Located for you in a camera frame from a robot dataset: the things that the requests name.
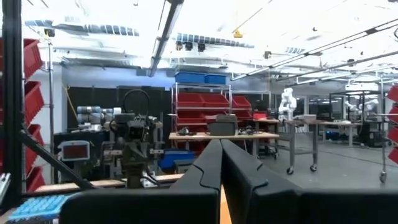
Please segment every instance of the ceiling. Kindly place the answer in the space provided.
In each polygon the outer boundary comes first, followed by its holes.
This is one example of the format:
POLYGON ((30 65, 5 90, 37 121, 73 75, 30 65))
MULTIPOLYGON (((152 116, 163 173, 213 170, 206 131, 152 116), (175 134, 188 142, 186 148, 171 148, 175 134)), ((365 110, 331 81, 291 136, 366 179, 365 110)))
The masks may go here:
MULTIPOLYGON (((169 2, 162 0, 22 2, 24 35, 41 38, 43 50, 51 41, 55 61, 102 67, 153 66, 151 57, 170 9, 169 2), (45 27, 55 28, 55 37, 44 36, 45 27)), ((185 0, 157 68, 211 67, 220 73, 249 73, 398 19, 397 11, 398 3, 388 0, 185 0), (236 30, 241 38, 234 38, 236 30), (203 52, 197 50, 195 36, 210 40, 203 52), (185 50, 187 45, 176 49, 176 43, 191 41, 191 50, 185 50), (271 52, 271 56, 264 58, 266 52, 271 52)), ((392 25, 396 26, 256 75, 272 79, 294 77, 333 68, 349 59, 364 60, 398 51, 398 38, 394 35, 398 21, 385 27, 392 25)), ((398 56, 391 55, 284 82, 297 84, 301 80, 381 67, 387 68, 378 70, 378 74, 382 72, 393 79, 398 78, 398 71, 388 66, 395 64, 398 56)), ((350 78, 368 82, 378 77, 372 71, 331 81, 345 82, 350 78)))

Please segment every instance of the blue storage bin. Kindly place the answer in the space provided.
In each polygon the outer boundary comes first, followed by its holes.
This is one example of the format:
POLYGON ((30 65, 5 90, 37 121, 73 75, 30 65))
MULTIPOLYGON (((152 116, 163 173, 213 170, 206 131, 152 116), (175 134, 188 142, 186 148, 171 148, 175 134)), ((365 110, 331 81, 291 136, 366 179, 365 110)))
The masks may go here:
POLYGON ((178 72, 175 75, 178 83, 205 83, 205 74, 196 72, 178 72))
POLYGON ((207 75, 205 77, 205 83, 216 84, 216 85, 225 85, 226 84, 226 76, 224 76, 224 75, 207 75))
POLYGON ((174 166, 174 161, 194 159, 195 154, 190 151, 166 151, 164 157, 159 161, 158 165, 161 169, 171 169, 174 166))

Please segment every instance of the blue crate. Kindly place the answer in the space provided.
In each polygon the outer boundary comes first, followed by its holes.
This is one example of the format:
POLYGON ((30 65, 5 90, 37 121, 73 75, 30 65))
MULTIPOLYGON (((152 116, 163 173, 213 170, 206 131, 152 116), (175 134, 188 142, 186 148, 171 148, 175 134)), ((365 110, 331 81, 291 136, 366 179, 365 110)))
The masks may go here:
POLYGON ((190 151, 166 151, 164 153, 164 158, 159 161, 159 167, 161 169, 171 169, 174 166, 174 161, 194 159, 195 154, 190 151))
POLYGON ((196 72, 178 72, 175 82, 178 83, 205 83, 205 74, 196 72))
POLYGON ((32 220, 53 220, 58 218, 62 205, 72 195, 30 198, 8 216, 8 220, 17 221, 18 223, 30 222, 32 220))
POLYGON ((226 77, 224 75, 207 75, 205 77, 205 83, 215 85, 225 85, 226 77))

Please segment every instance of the black robotic manipulator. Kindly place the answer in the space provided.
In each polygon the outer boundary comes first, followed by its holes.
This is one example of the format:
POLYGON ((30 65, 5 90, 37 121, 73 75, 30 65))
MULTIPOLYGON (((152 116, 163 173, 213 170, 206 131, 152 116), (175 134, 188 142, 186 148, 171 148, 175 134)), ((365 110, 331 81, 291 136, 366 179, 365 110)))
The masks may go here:
POLYGON ((156 128, 157 118, 149 116, 149 96, 142 90, 130 90, 123 98, 123 112, 114 115, 114 120, 109 125, 115 135, 115 147, 122 150, 121 164, 126 173, 127 188, 143 188, 141 179, 147 179, 156 184, 156 180, 148 171, 148 154, 154 144, 153 132, 156 128), (147 100, 147 109, 144 115, 126 110, 129 95, 142 93, 147 100))

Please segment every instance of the caster wheel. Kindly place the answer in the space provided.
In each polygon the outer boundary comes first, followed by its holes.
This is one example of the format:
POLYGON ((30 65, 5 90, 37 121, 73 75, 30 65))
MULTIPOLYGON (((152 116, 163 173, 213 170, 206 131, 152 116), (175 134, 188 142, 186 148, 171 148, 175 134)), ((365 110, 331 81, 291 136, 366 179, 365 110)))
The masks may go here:
POLYGON ((289 167, 289 168, 286 170, 286 173, 287 173, 287 175, 292 175, 292 174, 294 173, 293 167, 289 167))
POLYGON ((386 172, 380 172, 379 179, 380 179, 380 182, 382 182, 383 184, 386 183, 387 173, 386 172))
POLYGON ((316 172, 317 169, 318 169, 318 168, 317 168, 317 165, 315 165, 315 164, 313 164, 313 165, 310 166, 310 171, 311 171, 311 172, 316 172))

